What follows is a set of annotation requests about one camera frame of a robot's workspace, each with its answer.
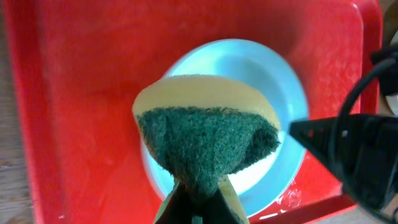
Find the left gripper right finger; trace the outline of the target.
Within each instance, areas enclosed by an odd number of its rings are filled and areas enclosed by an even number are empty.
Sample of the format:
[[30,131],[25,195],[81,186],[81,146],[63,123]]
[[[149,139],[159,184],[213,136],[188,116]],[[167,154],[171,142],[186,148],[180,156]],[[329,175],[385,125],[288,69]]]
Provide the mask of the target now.
[[243,224],[243,221],[228,206],[218,189],[201,206],[203,224]]

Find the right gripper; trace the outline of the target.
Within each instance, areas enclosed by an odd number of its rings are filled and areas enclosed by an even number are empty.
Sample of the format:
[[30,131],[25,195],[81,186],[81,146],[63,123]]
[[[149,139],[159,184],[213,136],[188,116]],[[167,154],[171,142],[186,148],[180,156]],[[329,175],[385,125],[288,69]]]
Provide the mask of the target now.
[[299,120],[289,135],[342,182],[342,191],[373,217],[397,222],[383,212],[397,195],[397,118],[352,114]]

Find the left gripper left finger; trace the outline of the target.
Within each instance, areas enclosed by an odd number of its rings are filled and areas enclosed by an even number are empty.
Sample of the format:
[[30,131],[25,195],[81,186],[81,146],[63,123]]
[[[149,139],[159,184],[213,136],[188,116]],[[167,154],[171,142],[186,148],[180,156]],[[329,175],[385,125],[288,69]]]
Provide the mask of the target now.
[[194,211],[185,186],[177,183],[158,209],[154,224],[191,224]]

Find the mint green plate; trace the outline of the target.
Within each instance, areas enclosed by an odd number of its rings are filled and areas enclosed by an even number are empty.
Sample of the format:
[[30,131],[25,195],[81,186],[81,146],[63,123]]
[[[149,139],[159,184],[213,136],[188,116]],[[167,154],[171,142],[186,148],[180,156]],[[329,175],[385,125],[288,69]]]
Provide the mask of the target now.
[[[392,37],[390,45],[396,44],[397,41],[398,41],[398,31]],[[393,114],[397,116],[398,115],[398,97],[397,97],[397,95],[386,96],[386,101],[387,101],[387,104],[389,105],[389,108],[393,112]]]

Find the light blue plate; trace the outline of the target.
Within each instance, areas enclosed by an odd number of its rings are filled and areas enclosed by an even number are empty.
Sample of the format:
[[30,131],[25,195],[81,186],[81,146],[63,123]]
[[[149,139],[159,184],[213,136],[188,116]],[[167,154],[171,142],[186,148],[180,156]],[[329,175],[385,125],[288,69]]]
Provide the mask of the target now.
[[[260,213],[284,193],[305,154],[288,134],[291,122],[308,118],[307,99],[298,77],[275,51],[242,39],[197,47],[176,61],[162,78],[178,75],[215,75],[243,82],[259,90],[273,107],[281,125],[279,147],[265,159],[229,175],[245,214],[252,217]],[[141,151],[150,183],[165,199],[174,187],[174,177],[151,157],[142,138]]]

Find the green stained sponge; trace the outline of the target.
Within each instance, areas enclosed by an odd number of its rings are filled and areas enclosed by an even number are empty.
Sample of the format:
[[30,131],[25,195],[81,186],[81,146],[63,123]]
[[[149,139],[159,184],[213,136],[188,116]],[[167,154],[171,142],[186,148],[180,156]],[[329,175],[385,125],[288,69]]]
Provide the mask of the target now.
[[215,75],[172,76],[143,89],[132,113],[151,157],[189,193],[192,223],[203,223],[201,206],[218,189],[248,222],[229,175],[280,144],[280,121],[259,90]]

